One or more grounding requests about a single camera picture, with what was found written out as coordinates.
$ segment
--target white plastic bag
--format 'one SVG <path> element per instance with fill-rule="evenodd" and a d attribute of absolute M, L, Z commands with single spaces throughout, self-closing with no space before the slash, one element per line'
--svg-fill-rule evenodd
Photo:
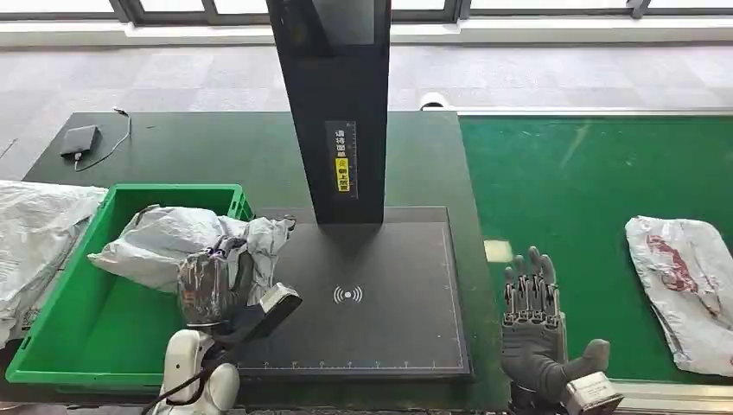
<path fill-rule="evenodd" d="M 83 233 L 105 188 L 0 181 L 0 347 Z"/>
<path fill-rule="evenodd" d="M 241 232 L 245 225 L 238 220 L 222 224 L 206 209 L 153 205 L 135 214 L 119 238 L 102 252 L 87 257 L 112 274 L 155 290 L 175 292 L 178 265 L 189 254 L 213 246 L 228 232 Z"/>
<path fill-rule="evenodd" d="M 637 216 L 626 235 L 677 367 L 733 376 L 733 259 L 718 231 Z"/>
<path fill-rule="evenodd" d="M 212 247 L 222 236 L 247 240 L 227 258 L 230 288 L 237 275 L 237 258 L 247 250 L 254 260 L 249 303 L 256 303 L 273 286 L 277 252 L 289 236 L 290 220 L 257 218 L 251 222 L 216 216 L 210 210 L 153 205 L 133 216 L 119 238 L 102 252 L 89 254 L 97 267 L 155 290 L 175 292 L 178 267 L 186 257 Z"/>

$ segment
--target warning label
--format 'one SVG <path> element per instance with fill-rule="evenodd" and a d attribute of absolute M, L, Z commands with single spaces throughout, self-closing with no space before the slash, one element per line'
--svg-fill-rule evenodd
<path fill-rule="evenodd" d="M 348 159 L 336 158 L 336 185 L 340 192 L 348 192 L 351 183 L 348 178 Z"/>
<path fill-rule="evenodd" d="M 336 195 L 358 198 L 356 123 L 327 121 L 326 133 L 333 159 Z"/>

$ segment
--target black cable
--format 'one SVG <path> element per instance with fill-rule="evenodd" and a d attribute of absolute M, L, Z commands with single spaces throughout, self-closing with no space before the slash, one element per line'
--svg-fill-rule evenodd
<path fill-rule="evenodd" d="M 122 137 L 117 143 L 112 147 L 112 150 L 110 150 L 109 153 L 105 154 L 102 158 L 97 160 L 96 162 L 89 164 L 88 166 L 84 166 L 81 169 L 79 169 L 79 160 L 81 160 L 81 153 L 76 153 L 73 155 L 73 171 L 79 172 L 84 171 L 86 169 L 91 169 L 92 167 L 96 166 L 99 163 L 102 163 L 104 160 L 107 159 L 107 157 L 111 156 L 114 150 L 117 149 L 117 147 L 128 137 L 132 138 L 132 118 L 130 117 L 130 114 L 127 112 L 120 110 L 119 108 L 113 108 L 113 110 L 124 117 L 127 117 L 127 133 Z"/>
<path fill-rule="evenodd" d="M 151 409 L 155 408 L 155 406 L 159 402 L 163 401 L 164 399 L 167 399 L 168 397 L 170 397 L 171 395 L 173 395 L 175 393 L 180 392 L 182 389 L 184 389 L 185 387 L 191 385 L 192 383 L 196 382 L 197 380 L 201 380 L 201 382 L 199 382 L 199 388 L 196 390 L 196 393 L 194 393 L 194 396 L 191 397 L 191 399 L 187 400 L 186 402 L 181 402 L 180 404 L 174 404 L 174 405 L 178 406 L 178 405 L 191 405 L 191 404 L 193 404 L 195 401 L 199 400 L 199 398 L 203 394 L 203 392 L 204 392 L 204 386 L 206 385 L 206 381 L 207 381 L 208 377 L 211 376 L 211 374 L 214 372 L 214 369 L 216 369 L 217 367 L 219 367 L 223 363 L 224 362 L 221 361 L 221 362 L 218 362 L 218 364 L 216 366 L 214 366 L 214 367 L 207 367 L 205 369 L 202 369 L 199 373 L 195 374 L 194 376 L 192 376 L 191 378 L 189 378 L 185 382 L 181 383 L 179 386 L 176 386 L 173 389 L 167 391 L 166 393 L 158 396 L 157 398 L 155 398 L 155 400 L 153 400 L 152 402 L 150 402 L 148 405 L 143 406 L 143 410 L 140 412 L 140 414 L 141 415 L 145 415 Z"/>

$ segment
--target white package with red print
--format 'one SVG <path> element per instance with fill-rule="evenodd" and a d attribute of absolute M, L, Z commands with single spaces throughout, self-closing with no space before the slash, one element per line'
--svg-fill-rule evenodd
<path fill-rule="evenodd" d="M 675 365 L 733 376 L 733 258 L 720 233 L 699 220 L 636 216 L 626 237 Z"/>

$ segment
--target green crate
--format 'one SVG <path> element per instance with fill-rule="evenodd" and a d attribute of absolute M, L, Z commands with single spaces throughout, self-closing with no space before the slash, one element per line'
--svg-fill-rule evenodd
<path fill-rule="evenodd" d="M 101 252 L 136 212 L 151 204 L 252 218 L 239 185 L 112 187 L 8 366 L 9 382 L 103 391 L 160 387 L 168 340 L 183 328 L 175 295 L 102 271 L 86 258 Z"/>

